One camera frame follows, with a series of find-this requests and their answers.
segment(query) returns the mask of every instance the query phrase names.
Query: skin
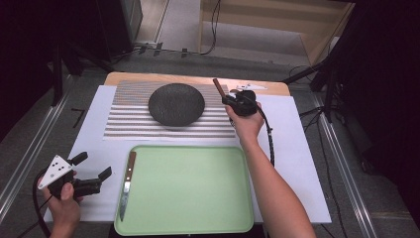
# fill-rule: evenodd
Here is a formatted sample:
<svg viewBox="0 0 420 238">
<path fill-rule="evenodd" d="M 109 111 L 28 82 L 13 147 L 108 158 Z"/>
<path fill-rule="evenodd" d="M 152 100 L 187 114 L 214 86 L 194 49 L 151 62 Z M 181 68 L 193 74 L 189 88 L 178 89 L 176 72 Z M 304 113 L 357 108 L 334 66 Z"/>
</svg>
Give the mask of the skin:
<svg viewBox="0 0 420 238">
<path fill-rule="evenodd" d="M 77 201 L 74 200 L 73 194 L 73 185 L 68 182 L 62 187 L 61 199 L 53 196 L 49 200 L 49 209 L 53 219 L 52 235 L 50 237 L 70 238 L 73 236 L 80 221 L 80 207 L 78 202 L 82 200 L 82 197 L 78 198 Z M 47 188 L 43 189 L 43 195 L 45 200 L 51 196 Z"/>
<path fill-rule="evenodd" d="M 246 154 L 263 223 L 269 236 L 316 237 L 299 198 L 271 165 L 259 145 L 258 134 L 263 125 L 260 113 L 240 117 L 230 106 L 226 106 L 226 112 L 235 123 Z"/>
</svg>

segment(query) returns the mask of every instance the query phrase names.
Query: round black lid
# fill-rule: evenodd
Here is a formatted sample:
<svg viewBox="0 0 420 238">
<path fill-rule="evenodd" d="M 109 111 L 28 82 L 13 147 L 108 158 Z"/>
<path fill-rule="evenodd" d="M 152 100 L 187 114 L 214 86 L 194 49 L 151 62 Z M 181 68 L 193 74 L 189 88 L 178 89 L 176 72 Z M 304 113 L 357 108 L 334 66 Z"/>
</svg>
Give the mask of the round black lid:
<svg viewBox="0 0 420 238">
<path fill-rule="evenodd" d="M 151 115 L 164 126 L 187 126 L 203 114 L 204 106 L 203 95 L 183 83 L 162 86 L 149 99 Z"/>
</svg>

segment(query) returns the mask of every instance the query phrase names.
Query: knife handle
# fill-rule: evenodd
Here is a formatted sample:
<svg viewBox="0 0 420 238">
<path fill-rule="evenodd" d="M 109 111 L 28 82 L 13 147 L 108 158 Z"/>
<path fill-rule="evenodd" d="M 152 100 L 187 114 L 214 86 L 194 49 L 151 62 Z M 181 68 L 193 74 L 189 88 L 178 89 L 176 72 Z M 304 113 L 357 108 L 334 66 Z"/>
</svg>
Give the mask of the knife handle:
<svg viewBox="0 0 420 238">
<path fill-rule="evenodd" d="M 134 162 L 136 160 L 136 152 L 130 152 L 129 162 L 127 164 L 126 178 L 124 181 L 131 181 L 133 175 Z"/>
</svg>

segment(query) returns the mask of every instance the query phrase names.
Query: white sheet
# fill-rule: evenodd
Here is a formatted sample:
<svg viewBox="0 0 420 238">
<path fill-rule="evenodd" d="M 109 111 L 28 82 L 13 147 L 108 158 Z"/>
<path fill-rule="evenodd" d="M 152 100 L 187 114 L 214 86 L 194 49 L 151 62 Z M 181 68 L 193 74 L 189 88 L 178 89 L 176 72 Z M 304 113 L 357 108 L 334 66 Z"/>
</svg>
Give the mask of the white sheet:
<svg viewBox="0 0 420 238">
<path fill-rule="evenodd" d="M 84 197 L 81 205 L 82 221 L 114 221 L 118 196 L 124 174 L 125 160 L 137 145 L 199 145 L 203 142 L 157 141 L 104 141 L 107 123 L 116 86 L 99 86 L 86 115 L 70 157 L 87 152 L 88 159 L 75 167 L 78 179 L 94 179 L 103 170 L 112 167 L 112 175 L 106 179 L 98 194 Z M 303 203 L 312 223 L 330 223 L 331 217 L 315 170 L 312 156 L 299 120 L 296 105 L 290 96 L 258 95 L 257 101 L 273 128 L 275 168 L 290 184 Z M 260 144 L 269 157 L 265 127 L 259 134 Z M 205 142 L 204 146 L 239 146 L 239 142 Z M 257 200 L 252 190 L 255 222 L 263 222 Z M 52 221 L 46 213 L 46 221 Z"/>
</svg>

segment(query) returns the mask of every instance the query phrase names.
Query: kitchen knife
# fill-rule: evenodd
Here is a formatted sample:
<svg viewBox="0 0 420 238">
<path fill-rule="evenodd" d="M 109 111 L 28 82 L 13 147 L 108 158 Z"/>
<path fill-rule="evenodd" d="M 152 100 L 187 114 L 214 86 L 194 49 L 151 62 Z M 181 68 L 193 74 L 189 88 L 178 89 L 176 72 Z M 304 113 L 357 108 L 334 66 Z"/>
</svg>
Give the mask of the kitchen knife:
<svg viewBox="0 0 420 238">
<path fill-rule="evenodd" d="M 129 162 L 127 163 L 126 175 L 124 177 L 123 192 L 120 199 L 120 218 L 124 220 L 127 203 L 129 201 L 131 178 L 133 175 L 134 162 L 136 160 L 136 152 L 130 152 Z"/>
</svg>

